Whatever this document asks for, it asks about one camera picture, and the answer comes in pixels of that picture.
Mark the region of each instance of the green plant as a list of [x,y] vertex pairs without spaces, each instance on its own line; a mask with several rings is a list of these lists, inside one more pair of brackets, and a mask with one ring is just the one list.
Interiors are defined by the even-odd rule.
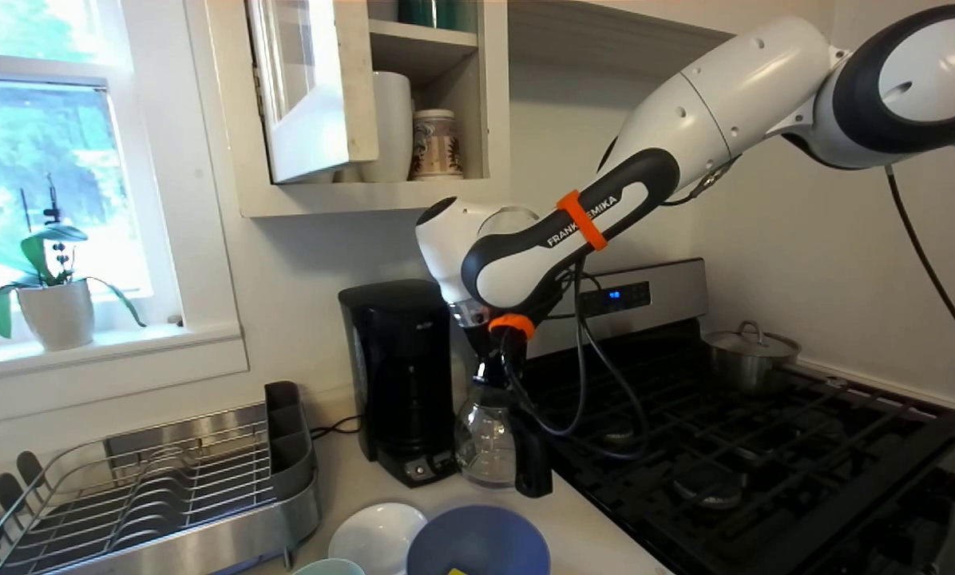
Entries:
[[[74,242],[87,242],[88,236],[80,229],[80,227],[62,227],[62,223],[51,223],[30,236],[26,236],[18,242],[26,262],[27,262],[27,275],[18,277],[18,281],[9,281],[9,286],[0,286],[0,339],[9,339],[9,296],[11,292],[18,288],[54,288],[54,286],[67,286],[67,281],[76,281],[74,275]],[[92,277],[97,281],[101,288],[108,288],[122,303],[124,310],[130,313],[130,320],[138,325],[146,325],[140,320],[140,313],[134,310],[134,303],[124,296],[124,292],[118,292],[116,286],[101,281],[101,277]]]

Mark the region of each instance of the stove control panel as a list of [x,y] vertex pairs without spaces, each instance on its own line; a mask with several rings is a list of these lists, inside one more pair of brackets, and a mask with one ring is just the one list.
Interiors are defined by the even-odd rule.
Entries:
[[615,313],[615,310],[649,308],[649,299],[652,299],[649,281],[613,286],[613,288],[579,293],[585,317],[603,317],[603,313]]

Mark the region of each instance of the robotic arm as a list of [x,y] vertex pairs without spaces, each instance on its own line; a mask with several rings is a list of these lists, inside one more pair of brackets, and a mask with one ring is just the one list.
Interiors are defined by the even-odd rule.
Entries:
[[[788,137],[830,170],[864,170],[955,145],[955,6],[908,17],[858,50],[830,48],[801,18],[778,18],[701,55],[630,114],[597,178],[522,229],[487,229],[500,210],[430,206],[414,239],[483,361],[521,372],[522,341],[556,308],[573,262],[603,249],[678,191],[712,184],[745,151]],[[518,468],[537,422],[515,409]],[[527,495],[548,491],[548,468]]]

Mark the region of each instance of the black cable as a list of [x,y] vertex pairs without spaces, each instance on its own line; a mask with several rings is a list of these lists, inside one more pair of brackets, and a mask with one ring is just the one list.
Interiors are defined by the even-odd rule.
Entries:
[[358,414],[346,414],[346,418],[338,418],[338,422],[333,422],[333,425],[309,428],[309,439],[314,439],[314,440],[320,440],[320,439],[326,439],[326,435],[358,435]]
[[[573,262],[573,320],[580,317],[580,296],[579,296],[579,281],[580,281],[580,262]],[[585,403],[588,403],[588,385],[585,385],[585,351],[580,351],[580,332],[573,330],[573,361],[579,361],[579,395],[573,395],[573,409],[572,409],[572,418],[566,425],[553,425],[545,422],[545,414],[539,409],[534,409],[534,401],[531,393],[521,388],[521,376],[515,379],[518,390],[521,390],[521,403],[522,409],[537,418],[537,425],[553,435],[553,439],[568,439],[573,435],[573,428],[580,425],[580,414],[585,414]]]
[[909,236],[909,245],[912,245],[912,253],[916,253],[916,258],[918,258],[918,265],[923,265],[930,286],[936,288],[936,293],[942,296],[942,303],[948,308],[948,313],[952,313],[952,320],[955,320],[955,299],[948,296],[948,292],[945,292],[945,286],[939,281],[933,262],[925,258],[925,249],[923,249],[923,242],[918,242],[918,236],[916,236],[916,227],[912,227],[912,222],[909,222],[909,214],[908,214],[908,209],[903,209],[903,200],[899,200],[899,191],[898,191],[898,178],[895,178],[895,167],[890,167],[890,163],[885,167],[885,175],[886,175],[886,188],[890,188],[890,197],[895,197],[895,210],[898,210],[898,217],[899,217],[899,223],[903,223],[903,233]]
[[630,385],[630,379],[623,376],[623,372],[607,359],[607,351],[600,350],[597,337],[593,337],[589,325],[588,325],[588,317],[585,317],[585,310],[580,310],[580,296],[579,296],[579,293],[580,293],[580,277],[593,281],[593,288],[603,292],[600,281],[597,281],[593,275],[588,275],[588,273],[580,268],[580,262],[573,262],[573,286],[572,286],[572,293],[573,293],[573,313],[572,313],[572,317],[573,317],[579,401],[573,401],[573,409],[572,409],[568,425],[548,425],[548,422],[539,414],[539,409],[534,407],[531,393],[521,388],[521,379],[518,379],[518,393],[521,393],[522,409],[537,418],[537,425],[539,425],[545,435],[553,435],[553,439],[568,439],[568,440],[580,445],[585,452],[589,452],[589,454],[597,454],[597,457],[607,457],[607,461],[638,461],[638,457],[646,454],[646,445],[641,445],[641,440],[636,440],[638,452],[611,452],[611,449],[600,449],[600,445],[585,440],[585,439],[573,435],[573,428],[579,428],[580,418],[585,418],[588,385],[589,385],[589,376],[588,376],[588,361],[585,361],[585,350],[589,350],[589,351],[600,359],[603,372],[607,372],[607,373],[615,379],[615,388],[630,395],[632,412],[636,412],[636,418],[638,418],[638,435],[646,435],[646,425],[649,425],[649,422],[646,422],[646,409],[641,409],[641,403],[638,403],[632,385]]

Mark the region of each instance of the open cabinet door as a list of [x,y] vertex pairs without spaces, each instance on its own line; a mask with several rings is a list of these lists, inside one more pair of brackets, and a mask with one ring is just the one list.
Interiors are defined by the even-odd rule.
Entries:
[[248,0],[271,183],[376,161],[364,0]]

